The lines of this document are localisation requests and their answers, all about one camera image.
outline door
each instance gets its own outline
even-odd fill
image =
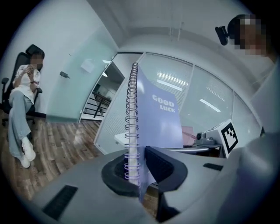
[[[117,46],[106,28],[98,28],[57,74],[47,121],[78,122],[93,87],[116,54]]]

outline chair armrest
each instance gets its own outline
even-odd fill
[[[2,103],[4,103],[4,94],[5,94],[5,87],[7,82],[9,81],[9,78],[3,78],[1,83],[3,84],[3,88],[2,88]]]
[[[34,103],[36,103],[36,99],[38,97],[38,94],[43,92],[43,90],[41,88],[36,88],[36,90],[37,90],[37,92],[36,92],[36,95],[35,95],[35,98],[34,98]]]
[[[42,93],[43,90],[41,88],[37,88],[37,93]]]
[[[6,85],[8,81],[9,81],[9,78],[3,78],[2,81],[1,81],[1,83],[2,83],[3,85]]]

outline office chair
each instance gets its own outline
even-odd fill
[[[6,114],[9,114],[10,110],[11,110],[11,106],[9,104],[9,96],[11,94],[12,89],[14,88],[13,87],[13,80],[15,79],[17,70],[18,70],[19,66],[29,64],[30,63],[31,55],[33,54],[33,52],[38,51],[38,50],[42,51],[39,47],[37,47],[34,44],[32,44],[30,47],[27,48],[25,53],[24,52],[20,52],[18,54],[17,59],[16,59],[16,63],[15,63],[15,66],[14,66],[14,72],[13,72],[10,84],[9,84],[6,92],[5,92],[5,87],[6,87],[7,82],[9,81],[9,78],[3,78],[2,79],[2,81],[1,81],[1,83],[3,84],[3,88],[2,88],[2,107],[3,107],[3,111]],[[43,91],[42,91],[41,88],[37,88],[35,99],[34,99],[34,104],[36,102],[38,94],[42,93],[42,92]],[[34,112],[35,112],[35,106],[32,105],[26,115],[34,116]],[[26,120],[27,121],[32,121],[32,123],[35,124],[35,120],[33,118],[27,118]],[[6,122],[7,121],[9,121],[8,118],[2,119],[2,125],[6,126]]]

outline hair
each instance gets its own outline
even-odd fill
[[[245,49],[245,44],[240,40],[240,20],[250,19],[250,15],[237,15],[234,17],[227,26],[228,37],[234,40],[235,45],[239,45],[241,49]]]
[[[32,55],[31,55],[31,58],[35,55],[40,55],[43,59],[45,57],[45,53],[42,51],[42,50],[35,50]]]
[[[240,25],[245,24],[245,22],[240,22],[242,20],[255,20],[255,25],[258,30],[261,31],[262,34],[268,34],[266,26],[261,23],[261,20],[257,18],[255,15],[246,15],[241,14],[234,17],[227,26],[227,35],[230,39],[234,40],[235,45],[239,45],[240,49],[245,49],[244,40],[240,40]]]

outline woman's hand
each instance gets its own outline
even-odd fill
[[[26,68],[26,73],[29,76],[29,79],[31,82],[34,81],[34,68],[32,65],[28,65],[28,67]]]

